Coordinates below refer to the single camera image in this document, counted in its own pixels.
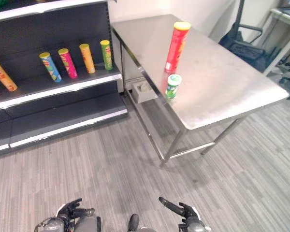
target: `desk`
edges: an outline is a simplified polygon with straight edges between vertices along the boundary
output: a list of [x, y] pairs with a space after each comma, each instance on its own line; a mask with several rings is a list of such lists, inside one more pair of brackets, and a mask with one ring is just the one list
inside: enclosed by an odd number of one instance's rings
[[[176, 73], [182, 76], [176, 98], [165, 98], [168, 73], [164, 66], [169, 51], [173, 24], [180, 19], [161, 15], [114, 23], [113, 31], [121, 45], [123, 73], [127, 50], [138, 69], [152, 86], [159, 100], [179, 127], [179, 132], [166, 154], [162, 154], [148, 130], [139, 106], [131, 98], [147, 135], [162, 164], [189, 152], [208, 152], [245, 116], [265, 106], [277, 103], [289, 95], [260, 72], [237, 56], [190, 29]], [[188, 130], [202, 130], [220, 122], [233, 120], [213, 142], [174, 154], [178, 143]]]
[[[278, 9], [271, 9], [271, 15], [266, 20], [263, 28], [269, 28], [272, 18], [277, 18], [278, 20], [287, 23], [290, 25], [290, 15], [282, 13]], [[263, 74], [267, 75], [272, 68], [283, 58], [283, 56], [289, 51], [290, 49], [290, 40], [284, 46], [284, 48], [280, 51], [280, 53], [276, 56], [276, 58], [272, 61], [272, 63], [264, 70]]]

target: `small green can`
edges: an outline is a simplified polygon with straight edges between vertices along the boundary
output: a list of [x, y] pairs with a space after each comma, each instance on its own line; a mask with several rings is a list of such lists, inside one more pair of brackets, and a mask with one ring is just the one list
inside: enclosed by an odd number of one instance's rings
[[172, 74], [168, 77], [168, 87], [165, 91], [166, 98], [172, 99], [176, 96], [177, 88], [182, 81], [182, 77], [178, 74]]
[[100, 44], [102, 48], [105, 69], [111, 70], [113, 66], [112, 66], [112, 54], [111, 54], [110, 42], [108, 40], [102, 40]]

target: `blue chip can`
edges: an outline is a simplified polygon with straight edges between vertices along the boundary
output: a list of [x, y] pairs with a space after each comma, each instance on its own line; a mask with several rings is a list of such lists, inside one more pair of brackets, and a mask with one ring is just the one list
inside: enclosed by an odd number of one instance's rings
[[52, 77], [53, 81], [59, 82], [61, 81], [61, 76], [48, 52], [43, 52], [40, 54], [40, 58], [45, 65], [46, 69], [48, 70], [50, 76]]

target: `store shelf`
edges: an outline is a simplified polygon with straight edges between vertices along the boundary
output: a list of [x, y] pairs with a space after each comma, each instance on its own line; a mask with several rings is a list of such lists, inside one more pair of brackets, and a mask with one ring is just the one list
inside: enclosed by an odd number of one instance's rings
[[0, 123], [0, 151], [9, 147], [12, 129], [12, 120]]
[[23, 116], [13, 121], [11, 148], [127, 114], [118, 93]]
[[34, 14], [40, 14], [43, 12], [49, 12], [59, 9], [65, 9], [75, 6], [81, 6], [86, 4], [92, 4], [97, 2], [102, 2], [106, 0], [58, 0], [58, 1], [52, 1], [52, 2], [43, 2], [38, 3], [39, 1], [33, 0], [33, 1], [25, 1], [25, 3], [15, 3], [13, 6], [13, 3], [11, 4], [10, 8], [16, 8], [12, 10], [2, 11], [0, 12], [0, 21], [12, 19], [12, 18], [19, 18], [27, 15], [34, 15]]
[[88, 74], [85, 68], [80, 68], [78, 69], [77, 79], [70, 79], [67, 75], [64, 75], [58, 83], [55, 83], [48, 74], [32, 79], [27, 78], [16, 83], [18, 85], [16, 91], [9, 92], [3, 90], [0, 92], [0, 109], [6, 109], [13, 105], [61, 93], [78, 91], [79, 89], [100, 85], [121, 78], [121, 74], [115, 65], [110, 71], [104, 68], [97, 69], [93, 74]]

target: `white box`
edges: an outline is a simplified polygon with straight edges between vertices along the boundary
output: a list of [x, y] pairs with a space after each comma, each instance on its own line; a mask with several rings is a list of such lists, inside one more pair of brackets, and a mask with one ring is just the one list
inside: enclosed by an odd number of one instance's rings
[[157, 95], [147, 81], [132, 84], [132, 96], [137, 103], [157, 98]]

